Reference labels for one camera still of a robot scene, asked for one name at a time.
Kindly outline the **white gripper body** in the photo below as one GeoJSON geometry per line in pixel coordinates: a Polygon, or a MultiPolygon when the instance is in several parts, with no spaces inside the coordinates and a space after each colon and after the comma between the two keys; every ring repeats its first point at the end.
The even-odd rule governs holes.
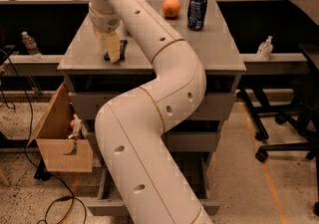
{"type": "Polygon", "coordinates": [[[98,5],[90,2],[89,17],[99,32],[108,33],[120,26],[120,18],[109,3],[98,5]]]}

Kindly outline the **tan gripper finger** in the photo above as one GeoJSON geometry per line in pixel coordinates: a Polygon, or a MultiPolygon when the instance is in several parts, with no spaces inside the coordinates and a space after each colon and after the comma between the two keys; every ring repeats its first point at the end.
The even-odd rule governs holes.
{"type": "Polygon", "coordinates": [[[110,61],[112,63],[117,62],[120,59],[120,36],[115,31],[108,33],[106,44],[110,61]]]}
{"type": "Polygon", "coordinates": [[[107,50],[106,38],[107,34],[105,32],[100,32],[96,27],[93,28],[93,32],[97,41],[97,44],[101,50],[107,50]]]}

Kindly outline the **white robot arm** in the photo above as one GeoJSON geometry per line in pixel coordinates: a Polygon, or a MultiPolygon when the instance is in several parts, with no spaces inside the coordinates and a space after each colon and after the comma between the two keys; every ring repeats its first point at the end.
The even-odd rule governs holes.
{"type": "Polygon", "coordinates": [[[107,168],[135,224],[212,224],[161,140],[202,102],[203,64],[146,0],[108,1],[157,76],[98,111],[95,134],[107,168]]]}

